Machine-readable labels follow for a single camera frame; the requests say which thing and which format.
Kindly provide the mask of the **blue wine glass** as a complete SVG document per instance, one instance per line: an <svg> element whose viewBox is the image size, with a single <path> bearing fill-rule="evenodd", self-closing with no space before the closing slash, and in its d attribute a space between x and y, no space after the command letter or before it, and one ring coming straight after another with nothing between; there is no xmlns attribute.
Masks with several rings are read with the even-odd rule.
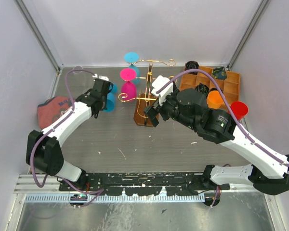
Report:
<svg viewBox="0 0 289 231"><path fill-rule="evenodd" d="M140 83L140 70L139 68L135 65L135 63L139 60L139 55L135 52L128 52L124 55L124 60L129 63L129 68L134 70L136 72L136 78L132 80L132 83L135 85Z"/></svg>
<svg viewBox="0 0 289 231"><path fill-rule="evenodd" d="M116 84L113 84L109 88L110 92L107 95L106 108L103 109L104 112L112 112L116 106L116 96L115 94L118 92L118 88Z"/></svg>

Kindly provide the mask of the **clear wine glass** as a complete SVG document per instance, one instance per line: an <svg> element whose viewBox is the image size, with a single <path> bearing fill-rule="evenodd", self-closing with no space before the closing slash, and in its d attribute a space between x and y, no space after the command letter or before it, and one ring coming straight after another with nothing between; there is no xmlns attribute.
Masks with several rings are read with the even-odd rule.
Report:
<svg viewBox="0 0 289 231"><path fill-rule="evenodd" d="M88 91L94 84L92 74L84 70L81 66L75 66L73 68L72 89L77 93L77 96Z"/></svg>

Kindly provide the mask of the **pink wine glass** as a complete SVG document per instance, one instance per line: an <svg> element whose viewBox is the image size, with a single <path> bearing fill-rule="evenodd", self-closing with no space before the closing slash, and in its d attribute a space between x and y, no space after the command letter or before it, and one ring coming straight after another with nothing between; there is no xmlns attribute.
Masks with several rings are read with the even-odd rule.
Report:
<svg viewBox="0 0 289 231"><path fill-rule="evenodd" d="M137 73L131 68L125 68L120 72L120 77L124 80L121 87L121 98L124 101L130 101L137 95L137 87L132 82L137 77Z"/></svg>

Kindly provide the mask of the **orange wine glass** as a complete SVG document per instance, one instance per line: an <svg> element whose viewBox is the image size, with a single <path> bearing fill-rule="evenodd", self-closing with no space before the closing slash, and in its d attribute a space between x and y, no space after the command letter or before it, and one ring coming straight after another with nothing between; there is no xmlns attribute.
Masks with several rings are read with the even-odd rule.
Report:
<svg viewBox="0 0 289 231"><path fill-rule="evenodd" d="M207 104L211 109L220 109L223 106L223 99L217 90L210 91L207 96Z"/></svg>

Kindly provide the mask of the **red wine glass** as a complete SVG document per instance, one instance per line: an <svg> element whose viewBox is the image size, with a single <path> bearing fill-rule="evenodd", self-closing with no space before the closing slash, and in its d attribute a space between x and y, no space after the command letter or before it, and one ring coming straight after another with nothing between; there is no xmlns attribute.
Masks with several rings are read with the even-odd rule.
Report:
<svg viewBox="0 0 289 231"><path fill-rule="evenodd" d="M243 119L249 112L248 106L241 101L233 102L230 105L230 108L232 112L234 113L237 120Z"/></svg>

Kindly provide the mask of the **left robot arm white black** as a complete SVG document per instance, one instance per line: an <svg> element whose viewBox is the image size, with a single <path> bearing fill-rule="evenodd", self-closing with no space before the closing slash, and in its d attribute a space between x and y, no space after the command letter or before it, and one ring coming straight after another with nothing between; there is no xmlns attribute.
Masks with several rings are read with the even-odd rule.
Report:
<svg viewBox="0 0 289 231"><path fill-rule="evenodd" d="M85 171L64 160L62 146L67 138L91 117L107 108L107 95L113 83L102 76L94 81L93 87L75 99L74 104L58 120L42 131L33 130L28 135L26 163L49 176L64 178L76 191L87 185Z"/></svg>

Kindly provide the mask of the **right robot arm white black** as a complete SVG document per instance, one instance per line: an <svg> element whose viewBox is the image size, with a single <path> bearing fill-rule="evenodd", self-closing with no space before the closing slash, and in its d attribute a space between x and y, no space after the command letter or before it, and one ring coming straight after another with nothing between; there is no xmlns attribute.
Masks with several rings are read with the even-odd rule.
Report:
<svg viewBox="0 0 289 231"><path fill-rule="evenodd" d="M204 188L211 190L224 184L251 185L268 195L289 191L289 154L282 155L268 149L269 156L259 148L261 142L251 136L234 117L220 109L210 109L204 94L195 89L176 90L164 100L157 98L144 109L152 125L173 119L191 129L206 141L220 144L249 161L240 167L207 165L201 176Z"/></svg>

